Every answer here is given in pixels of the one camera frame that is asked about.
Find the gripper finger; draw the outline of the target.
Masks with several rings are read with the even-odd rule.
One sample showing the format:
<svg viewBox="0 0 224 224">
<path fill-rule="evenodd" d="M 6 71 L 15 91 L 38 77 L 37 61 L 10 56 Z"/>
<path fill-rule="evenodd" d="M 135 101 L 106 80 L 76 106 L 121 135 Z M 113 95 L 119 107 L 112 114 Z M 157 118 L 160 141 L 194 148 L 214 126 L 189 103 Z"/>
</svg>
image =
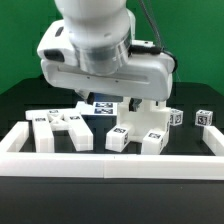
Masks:
<svg viewBox="0 0 224 224">
<path fill-rule="evenodd" d="M 129 110 L 132 112 L 136 112 L 142 103 L 141 99 L 131 98 L 129 102 Z"/>
<path fill-rule="evenodd" d="M 94 93 L 86 90 L 77 90 L 76 93 L 84 100 L 86 104 L 92 105 L 94 103 Z"/>
</svg>

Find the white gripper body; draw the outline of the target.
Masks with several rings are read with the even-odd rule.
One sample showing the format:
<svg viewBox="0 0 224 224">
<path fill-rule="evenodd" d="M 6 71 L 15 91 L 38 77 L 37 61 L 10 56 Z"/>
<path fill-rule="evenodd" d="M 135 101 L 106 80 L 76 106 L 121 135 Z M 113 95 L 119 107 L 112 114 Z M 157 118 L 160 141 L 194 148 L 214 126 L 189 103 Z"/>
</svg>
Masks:
<svg viewBox="0 0 224 224">
<path fill-rule="evenodd" d="M 137 99 L 165 101 L 172 89 L 176 59 L 142 41 L 131 46 L 128 62 L 117 70 L 103 63 L 97 72 L 78 67 L 75 50 L 61 20 L 52 23 L 37 48 L 46 81 L 54 87 Z"/>
</svg>

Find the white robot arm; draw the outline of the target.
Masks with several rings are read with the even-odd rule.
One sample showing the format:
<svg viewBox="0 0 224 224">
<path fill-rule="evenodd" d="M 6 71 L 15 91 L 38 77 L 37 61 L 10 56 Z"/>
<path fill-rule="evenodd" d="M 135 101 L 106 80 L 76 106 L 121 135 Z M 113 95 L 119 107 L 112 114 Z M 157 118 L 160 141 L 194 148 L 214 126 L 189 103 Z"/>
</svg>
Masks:
<svg viewBox="0 0 224 224">
<path fill-rule="evenodd" d="M 96 93 L 143 99 L 170 97 L 175 57 L 162 46 L 135 38 L 135 16 L 126 0 L 54 0 L 62 19 L 37 48 L 45 79 L 73 89 L 86 103 Z"/>
</svg>

